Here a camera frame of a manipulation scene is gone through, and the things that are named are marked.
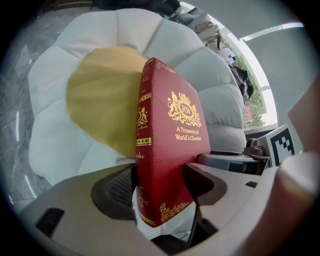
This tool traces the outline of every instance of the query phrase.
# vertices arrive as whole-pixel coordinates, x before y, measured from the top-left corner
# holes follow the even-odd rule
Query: book cover
[[[139,215],[155,228],[193,202],[183,165],[210,153],[196,90],[156,58],[142,71],[135,150]]]

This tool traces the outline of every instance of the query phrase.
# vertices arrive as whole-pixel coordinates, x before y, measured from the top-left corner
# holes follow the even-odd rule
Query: wall
[[[288,124],[295,152],[298,153],[302,144],[288,118],[288,111],[307,91],[320,70],[317,51],[303,28],[275,31],[246,44],[268,78],[278,125]]]
[[[279,1],[186,0],[225,25],[238,39],[270,27],[298,22]],[[270,84],[279,126],[288,124],[295,151],[302,144],[287,116],[319,72],[316,50],[303,28],[272,32],[246,42]]]

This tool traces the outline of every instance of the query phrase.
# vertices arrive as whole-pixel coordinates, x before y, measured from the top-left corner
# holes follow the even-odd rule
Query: crown emblem
[[[179,93],[179,99],[175,93],[171,92],[171,98],[168,98],[169,117],[173,120],[180,121],[182,124],[189,126],[201,127],[200,116],[197,113],[196,106],[190,105],[190,99],[182,93]]]

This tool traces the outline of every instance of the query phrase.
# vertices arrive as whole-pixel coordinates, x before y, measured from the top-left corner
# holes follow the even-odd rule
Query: cushion
[[[85,56],[66,90],[70,118],[91,138],[135,158],[137,105],[147,59],[127,47],[99,48]]]
[[[135,161],[103,135],[80,128],[80,117],[69,115],[66,101],[68,80],[79,65],[81,68],[82,60],[87,55],[90,58],[96,49],[116,46],[131,47],[147,59],[158,58],[180,73],[198,91],[206,123],[237,129],[235,144],[240,143],[238,148],[245,146],[240,90],[228,65],[207,49],[190,28],[143,9],[88,12],[63,30],[28,75],[35,118],[29,162],[36,174],[55,185],[75,175]],[[89,111],[84,112],[89,120]],[[228,137],[226,130],[219,130],[221,145],[225,141],[222,138]]]

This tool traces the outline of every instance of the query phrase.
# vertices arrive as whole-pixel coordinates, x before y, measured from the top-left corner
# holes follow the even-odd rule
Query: flower-shaped cushion
[[[29,145],[33,171],[52,185],[111,166],[133,163],[101,144],[69,117],[68,80],[93,50],[129,46],[180,73],[198,91],[212,150],[241,150],[244,104],[228,65],[188,27],[143,9],[89,12],[75,18],[28,75],[34,114]]]

